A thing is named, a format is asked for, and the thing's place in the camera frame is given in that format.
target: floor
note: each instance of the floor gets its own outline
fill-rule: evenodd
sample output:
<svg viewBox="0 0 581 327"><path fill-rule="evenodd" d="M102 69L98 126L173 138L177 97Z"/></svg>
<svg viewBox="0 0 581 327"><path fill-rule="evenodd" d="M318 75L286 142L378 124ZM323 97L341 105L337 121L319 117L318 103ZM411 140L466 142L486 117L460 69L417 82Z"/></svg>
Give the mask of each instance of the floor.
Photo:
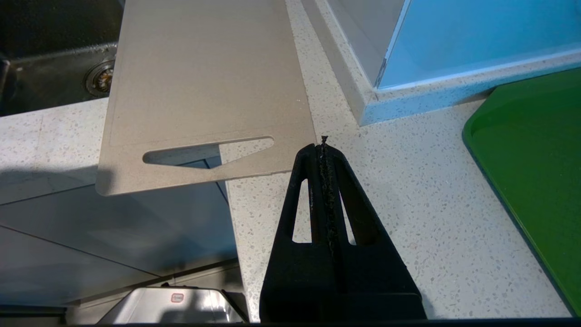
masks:
<svg viewBox="0 0 581 327"><path fill-rule="evenodd" d="M161 286L164 282L169 282L170 286L197 286L201 288L221 289L229 293L244 294L240 267L237 262L144 286ZM67 324L96 324L128 293L121 292L101 298L92 298L86 302L81 302L76 307L69 308L66 317Z"/></svg>

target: drain strainer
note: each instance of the drain strainer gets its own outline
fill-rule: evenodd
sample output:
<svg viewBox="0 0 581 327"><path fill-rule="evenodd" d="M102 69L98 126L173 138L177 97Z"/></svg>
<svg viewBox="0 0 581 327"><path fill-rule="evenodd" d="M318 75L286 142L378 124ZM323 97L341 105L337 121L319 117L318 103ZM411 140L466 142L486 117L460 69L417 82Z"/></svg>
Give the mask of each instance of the drain strainer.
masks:
<svg viewBox="0 0 581 327"><path fill-rule="evenodd" d="M85 75L85 88L96 97L106 97L111 90L114 60L104 61L91 68Z"/></svg>

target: green tray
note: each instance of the green tray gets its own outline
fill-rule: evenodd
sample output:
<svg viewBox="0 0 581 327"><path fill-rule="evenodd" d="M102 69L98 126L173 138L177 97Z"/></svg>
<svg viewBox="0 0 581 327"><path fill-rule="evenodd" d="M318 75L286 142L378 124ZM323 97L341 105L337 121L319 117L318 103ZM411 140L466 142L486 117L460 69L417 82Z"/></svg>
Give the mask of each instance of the green tray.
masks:
<svg viewBox="0 0 581 327"><path fill-rule="evenodd" d="M581 316L581 69L497 87L462 136Z"/></svg>

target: white terrazzo countertop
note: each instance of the white terrazzo countertop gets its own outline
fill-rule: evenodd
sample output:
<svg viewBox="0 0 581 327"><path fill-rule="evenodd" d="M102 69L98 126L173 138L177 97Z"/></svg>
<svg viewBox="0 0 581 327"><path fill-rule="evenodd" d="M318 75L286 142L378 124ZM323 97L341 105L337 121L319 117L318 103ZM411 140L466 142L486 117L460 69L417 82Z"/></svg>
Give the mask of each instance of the white terrazzo countertop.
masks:
<svg viewBox="0 0 581 327"><path fill-rule="evenodd" d="M329 135L349 160L428 317L569 317L462 143L481 102L359 127L300 1L288 9L317 136ZM106 106L101 99L0 118L0 204L94 183ZM262 146L220 152L227 162ZM227 182L253 321L289 177ZM309 226L300 221L303 239Z"/></svg>

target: kitchen countertop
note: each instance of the kitchen countertop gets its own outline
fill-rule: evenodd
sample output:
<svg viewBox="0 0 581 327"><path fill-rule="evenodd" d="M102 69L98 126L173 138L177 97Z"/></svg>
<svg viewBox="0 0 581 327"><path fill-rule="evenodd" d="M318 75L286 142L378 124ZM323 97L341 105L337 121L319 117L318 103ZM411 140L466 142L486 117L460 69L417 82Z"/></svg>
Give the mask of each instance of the kitchen countertop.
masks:
<svg viewBox="0 0 581 327"><path fill-rule="evenodd" d="M317 136L349 160L428 317L570 317L462 142L482 102L359 127L300 1L287 4ZM100 99L1 118L0 204L94 183L106 106ZM221 145L220 154L228 162L261 142ZM227 182L253 321L289 176ZM308 233L298 219L295 237Z"/></svg>

